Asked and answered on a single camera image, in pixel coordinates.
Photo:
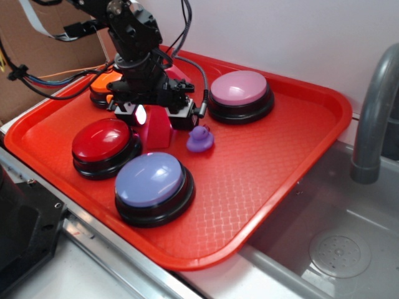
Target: cardboard box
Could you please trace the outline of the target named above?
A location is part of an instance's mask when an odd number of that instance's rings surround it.
[[[19,1],[3,0],[1,4],[0,36],[7,55],[14,64],[27,65],[30,74],[40,77],[105,63],[97,35],[73,42],[51,39],[31,26]],[[67,1],[56,6],[32,5],[44,28],[51,34],[60,34],[64,32],[64,26],[90,19],[88,14]],[[5,73],[0,71],[0,122],[3,124],[43,100],[19,80],[8,80],[9,72],[9,67]],[[43,91],[52,94],[56,90]]]

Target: white wall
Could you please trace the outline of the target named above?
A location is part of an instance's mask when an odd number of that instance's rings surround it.
[[[141,0],[164,44],[183,29],[179,0]],[[398,0],[190,0],[184,50],[343,93],[360,113],[374,68],[399,42]]]

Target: stainless steel sink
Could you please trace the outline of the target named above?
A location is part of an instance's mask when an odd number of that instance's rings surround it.
[[[362,185],[351,155],[336,142],[247,244],[333,298],[398,298],[399,163]]]

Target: plastic tray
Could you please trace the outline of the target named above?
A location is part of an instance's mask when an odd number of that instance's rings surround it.
[[[182,55],[204,67],[209,83],[233,70],[250,70],[187,52]],[[184,62],[176,65],[196,85],[192,97],[200,103],[200,73]],[[114,204],[115,179],[89,181],[73,168],[71,144],[75,135],[89,123],[114,117],[95,108],[88,92],[72,101],[44,102],[11,127],[5,144],[157,264],[171,270],[209,267],[245,243],[352,118],[348,101],[331,89],[260,73],[276,100],[267,117],[237,126],[217,123],[206,116],[201,124],[211,128],[215,146],[204,153],[186,149],[186,131],[174,131],[169,148],[150,150],[176,156],[193,174],[197,188],[191,207],[161,227],[137,229],[126,225]],[[84,82],[73,84],[62,94],[75,92]],[[145,143],[147,127],[140,128],[139,133]]]

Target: rubber duck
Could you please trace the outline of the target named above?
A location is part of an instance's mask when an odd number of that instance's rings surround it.
[[[196,126],[187,140],[187,148],[194,153],[200,153],[210,149],[214,143],[214,136],[208,126]]]

